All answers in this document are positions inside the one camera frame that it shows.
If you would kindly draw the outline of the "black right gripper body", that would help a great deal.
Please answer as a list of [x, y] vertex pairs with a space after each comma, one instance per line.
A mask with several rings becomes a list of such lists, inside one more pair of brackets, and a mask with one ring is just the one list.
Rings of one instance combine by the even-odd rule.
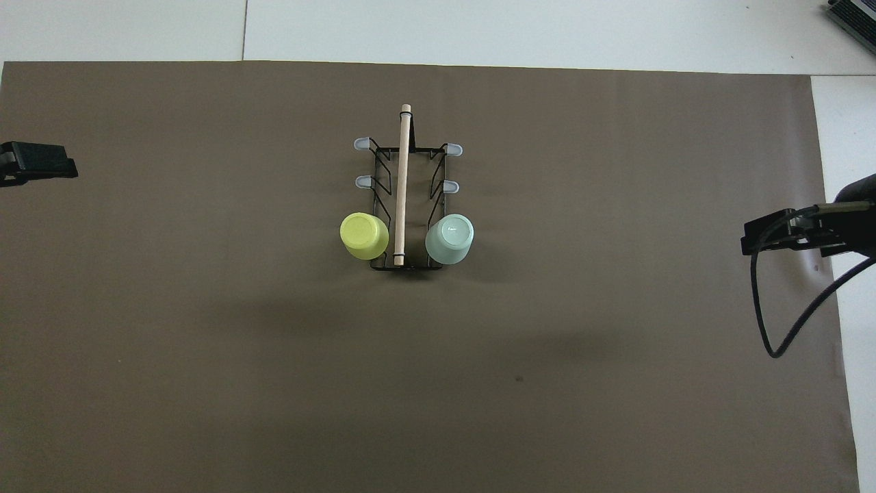
[[854, 252], [875, 256], [875, 175], [841, 188], [831, 203], [817, 205], [822, 229], [828, 231], [817, 248], [822, 257]]

